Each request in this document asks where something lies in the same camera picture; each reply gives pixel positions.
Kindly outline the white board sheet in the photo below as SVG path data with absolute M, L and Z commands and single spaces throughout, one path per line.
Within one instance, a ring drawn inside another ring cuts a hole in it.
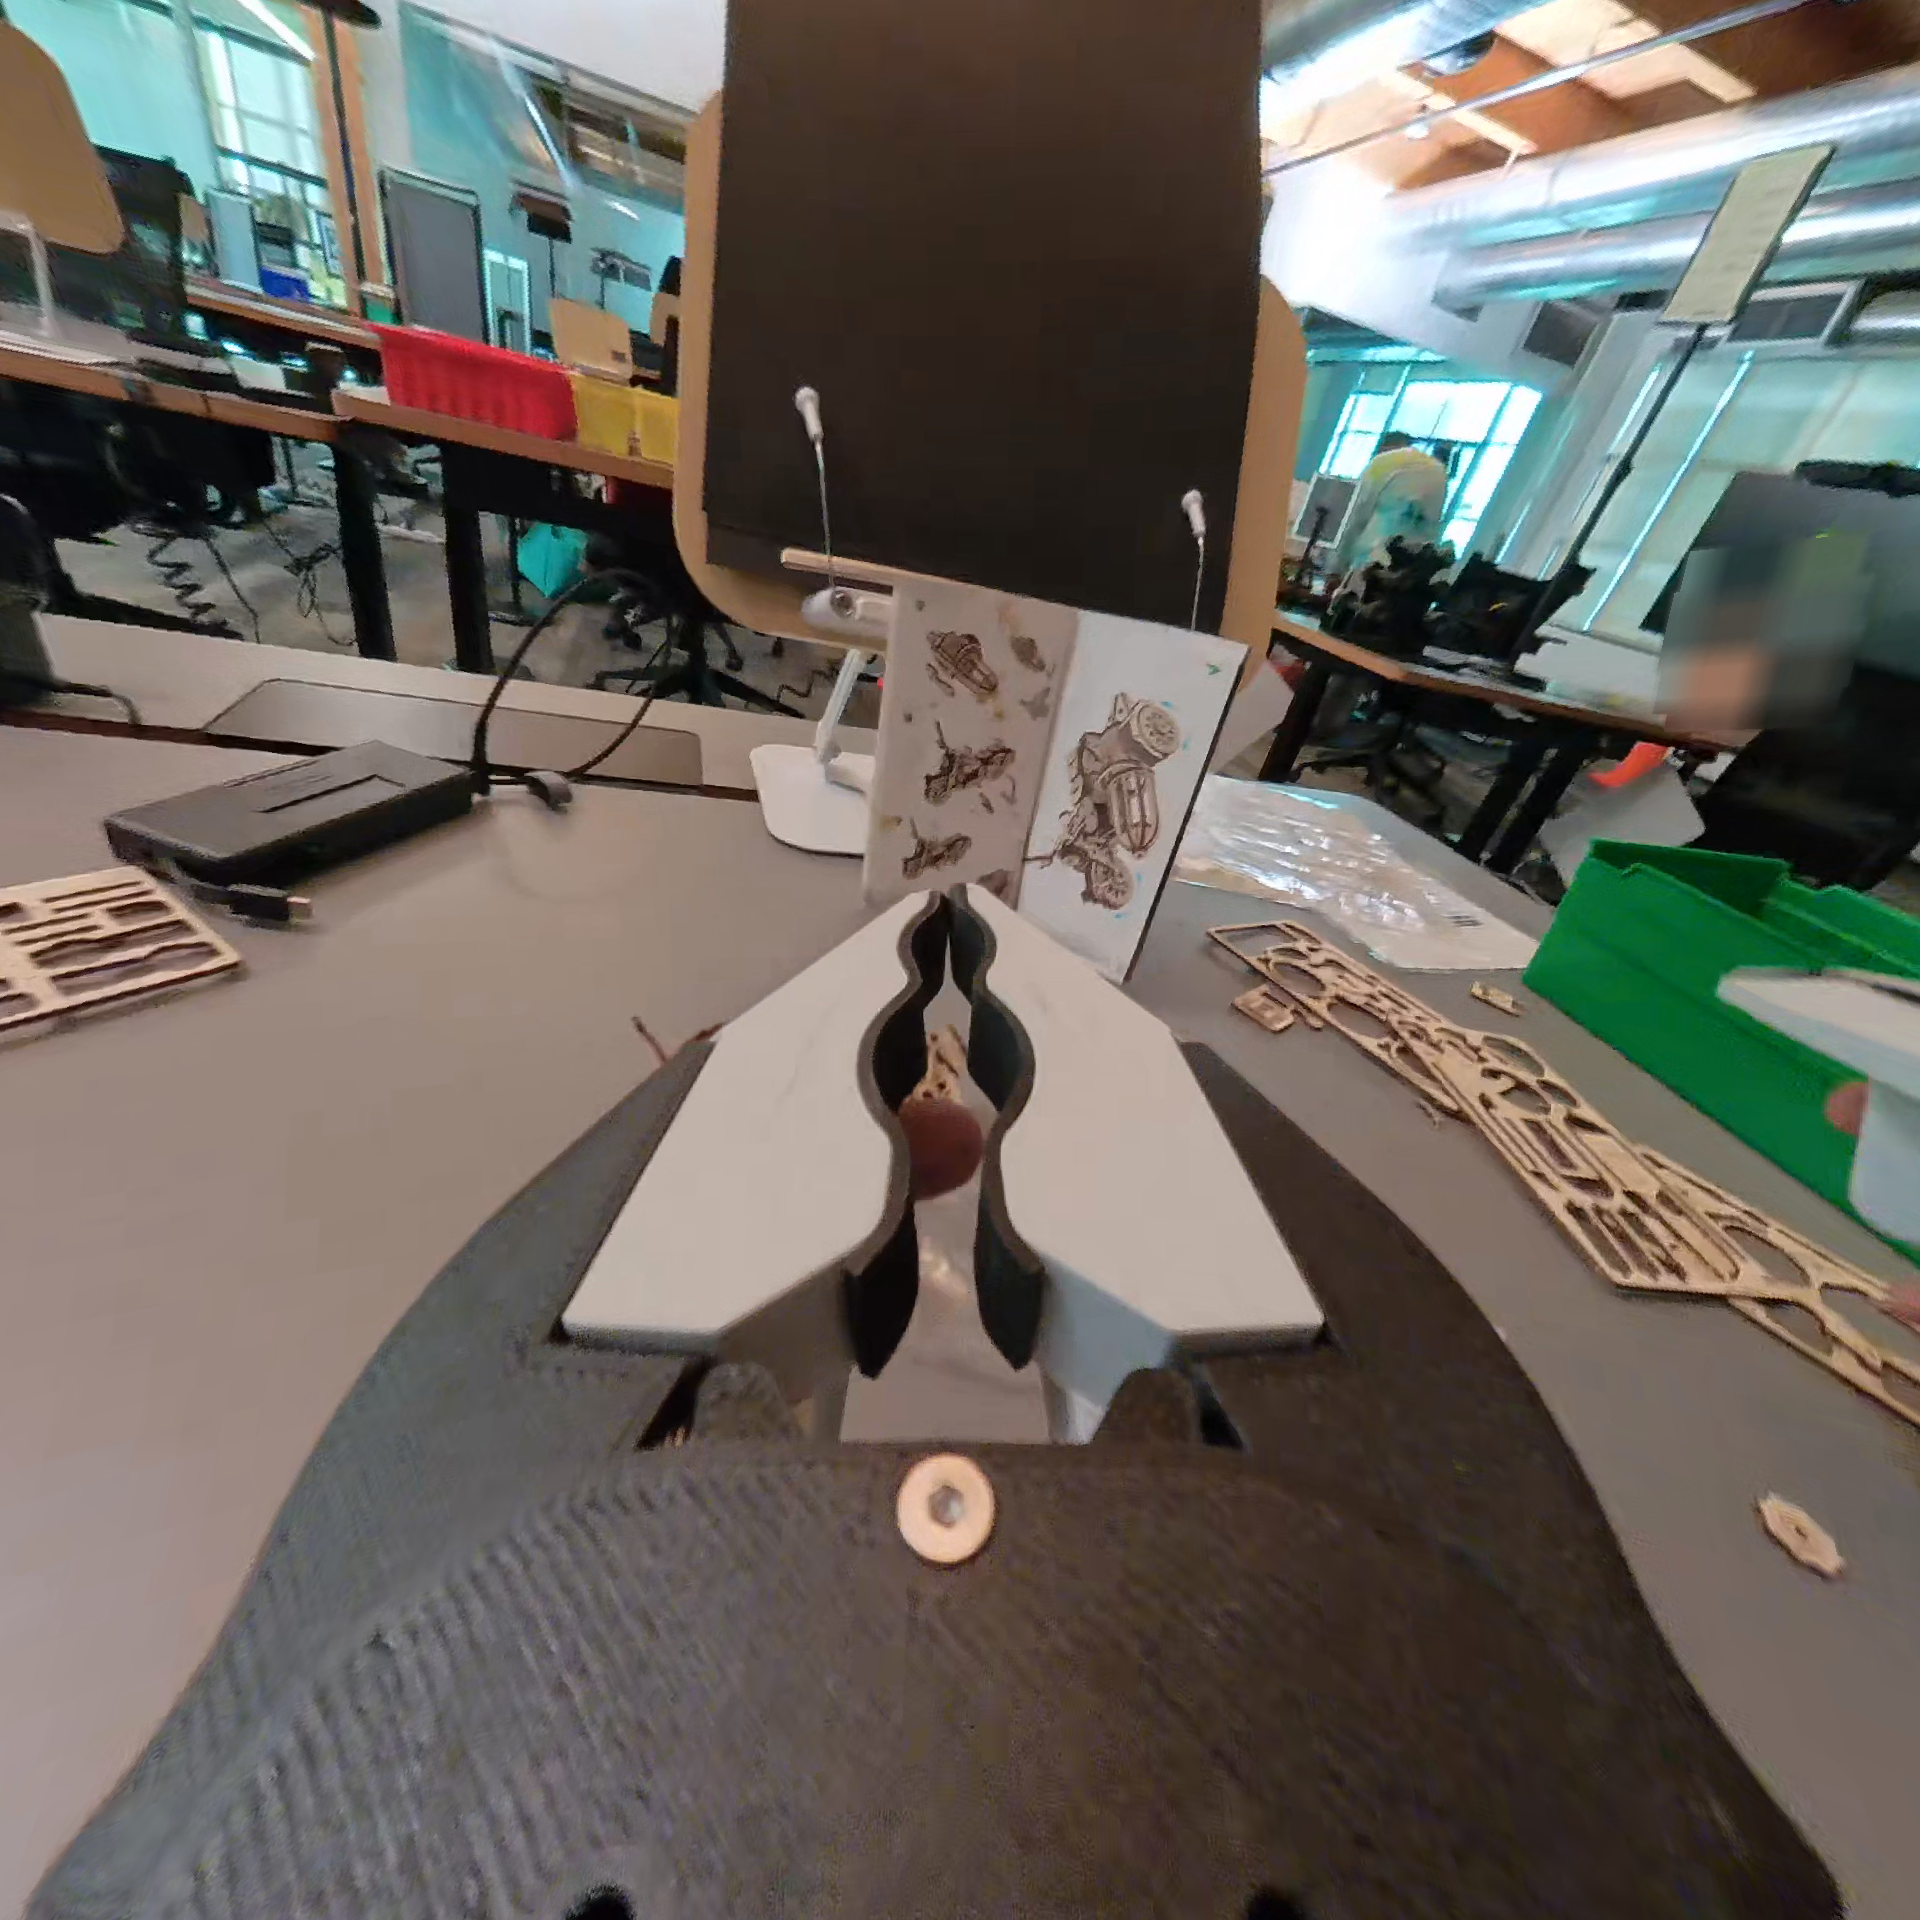
M 1566 900 L 1578 868 L 1599 843 L 1690 849 L 1705 831 L 1690 781 L 1667 759 L 1614 784 L 1603 781 L 1601 770 L 1589 770 L 1538 832 L 1557 885 L 1554 904 Z

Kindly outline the printed model kit booklet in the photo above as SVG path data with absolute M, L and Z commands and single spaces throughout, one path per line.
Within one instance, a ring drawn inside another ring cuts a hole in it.
M 1241 665 L 1235 641 L 904 581 L 880 672 L 864 904 L 975 885 L 1126 983 Z

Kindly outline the white desk stand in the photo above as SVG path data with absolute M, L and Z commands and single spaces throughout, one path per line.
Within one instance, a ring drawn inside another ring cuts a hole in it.
M 864 853 L 873 757 L 842 751 L 840 729 L 862 669 L 880 661 L 895 627 L 895 593 L 827 585 L 800 602 L 817 634 L 843 643 L 809 748 L 760 744 L 751 769 L 761 818 L 786 849 L 833 858 Z

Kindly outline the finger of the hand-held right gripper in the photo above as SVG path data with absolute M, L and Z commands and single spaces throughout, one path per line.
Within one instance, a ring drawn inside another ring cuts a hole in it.
M 1872 1087 L 1918 1082 L 1918 983 L 1849 968 L 1726 973 L 1720 1001 Z

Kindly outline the silver ventilation ducts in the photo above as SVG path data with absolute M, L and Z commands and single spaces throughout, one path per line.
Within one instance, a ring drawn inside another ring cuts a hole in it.
M 1782 260 L 1917 249 L 1917 4 L 1275 4 L 1262 267 L 1385 331 L 1677 284 L 1754 161 L 1824 152 Z

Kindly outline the black flat box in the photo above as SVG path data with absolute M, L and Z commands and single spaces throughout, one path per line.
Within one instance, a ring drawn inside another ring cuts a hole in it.
M 104 818 L 109 849 L 201 885 L 288 885 L 449 826 L 474 808 L 467 769 L 390 744 L 290 759 Z

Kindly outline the wooden workbench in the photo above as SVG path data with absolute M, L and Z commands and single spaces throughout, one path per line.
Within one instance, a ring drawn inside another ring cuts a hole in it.
M 424 443 L 442 455 L 446 484 L 446 583 L 453 656 L 465 669 L 491 669 L 489 585 L 479 519 L 576 527 L 611 540 L 642 570 L 664 572 L 678 560 L 672 511 L 674 473 L 571 441 L 512 433 L 494 424 L 400 407 L 383 392 L 350 387 L 328 400 L 328 412 L 288 407 L 241 392 L 209 392 L 142 372 L 118 357 L 65 347 L 39 331 L 15 327 L 6 309 L 6 383 L 85 396 L 125 412 L 245 428 L 278 441 L 330 450 L 342 563 L 353 611 L 353 645 L 394 663 L 394 609 L 376 515 L 374 457 L 378 437 Z
M 1614 748 L 1650 744 L 1701 763 L 1741 753 L 1754 737 L 1752 729 L 1683 728 L 1645 704 L 1607 704 L 1599 696 L 1525 689 L 1496 669 L 1451 669 L 1385 656 L 1290 611 L 1274 616 L 1269 647 L 1290 652 L 1303 672 L 1262 761 L 1261 779 L 1266 784 L 1291 784 L 1298 778 L 1312 725 L 1338 677 L 1360 677 L 1394 692 L 1435 696 L 1523 715 L 1528 731 L 1520 746 L 1510 754 L 1469 831 L 1454 842 L 1457 853 L 1502 877 L 1514 877 L 1578 776 L 1607 759 Z

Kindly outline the cardboard box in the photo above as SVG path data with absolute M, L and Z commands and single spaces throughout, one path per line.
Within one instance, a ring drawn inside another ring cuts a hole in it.
M 575 371 L 622 387 L 633 384 L 633 331 L 600 304 L 552 295 L 547 300 L 552 349 Z

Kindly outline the person's right hand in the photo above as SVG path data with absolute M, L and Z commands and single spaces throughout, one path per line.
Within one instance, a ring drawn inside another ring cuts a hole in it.
M 1865 1082 L 1849 1082 L 1829 1092 L 1824 1113 L 1829 1125 L 1847 1136 L 1859 1136 L 1865 1119 L 1870 1087 Z M 1885 1304 L 1889 1316 L 1918 1333 L 1918 1288 L 1893 1288 Z

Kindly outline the rounded wooden board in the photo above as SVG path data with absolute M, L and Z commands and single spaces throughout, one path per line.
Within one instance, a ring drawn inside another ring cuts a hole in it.
M 3 210 L 42 242 L 111 256 L 126 221 L 59 65 L 3 23 Z

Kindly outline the paper sign on stand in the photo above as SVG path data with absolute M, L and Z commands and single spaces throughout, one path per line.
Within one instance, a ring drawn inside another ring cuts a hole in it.
M 1765 267 L 1776 259 L 1786 231 L 1806 208 L 1833 157 L 1833 143 L 1776 152 L 1752 161 L 1728 183 L 1681 281 L 1659 314 L 1659 330 L 1673 336 L 1665 371 L 1657 378 L 1654 396 L 1634 413 L 1629 441 L 1607 468 L 1592 508 L 1563 541 L 1557 570 L 1528 611 L 1520 649 L 1529 649 L 1547 616 L 1561 609 L 1578 591 L 1575 577 L 1579 575 L 1587 541 L 1634 471 L 1642 449 L 1673 388 L 1690 371 L 1709 333 L 1730 327 L 1742 316 L 1745 304 L 1760 285 Z

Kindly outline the person's left hand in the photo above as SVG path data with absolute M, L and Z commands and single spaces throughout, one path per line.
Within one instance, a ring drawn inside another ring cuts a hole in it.
M 897 1111 L 909 1147 L 909 1191 L 914 1205 L 969 1186 L 986 1159 L 986 1132 L 957 1095 L 910 1095 Z

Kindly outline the wooden backing board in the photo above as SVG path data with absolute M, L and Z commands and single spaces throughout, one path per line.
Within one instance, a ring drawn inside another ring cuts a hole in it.
M 802 579 L 775 564 L 757 575 L 709 560 L 704 506 L 723 93 L 697 109 L 687 154 L 687 247 L 679 295 L 679 443 L 672 519 L 690 581 L 731 625 L 774 641 L 817 641 L 885 652 L 885 634 L 815 628 L 802 616 Z M 1261 280 L 1255 365 L 1240 457 L 1232 551 L 1219 636 L 1243 649 L 1243 672 L 1265 658 L 1280 602 L 1285 515 L 1306 407 L 1306 330 L 1271 280 Z

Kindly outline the green plastic bin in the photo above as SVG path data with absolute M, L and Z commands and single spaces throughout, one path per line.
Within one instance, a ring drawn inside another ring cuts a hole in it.
M 1776 858 L 1603 839 L 1525 986 L 1849 1215 L 1855 1143 L 1826 1119 L 1841 1068 L 1721 1001 L 1736 970 L 1913 979 L 1918 924 L 1880 899 L 1803 885 Z

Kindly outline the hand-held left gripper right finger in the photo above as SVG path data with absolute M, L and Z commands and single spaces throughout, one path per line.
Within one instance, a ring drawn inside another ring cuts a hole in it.
M 1087 1444 L 1130 1377 L 1314 1344 L 1327 1312 L 1174 1031 L 973 885 L 949 891 L 979 1172 L 982 1323 Z

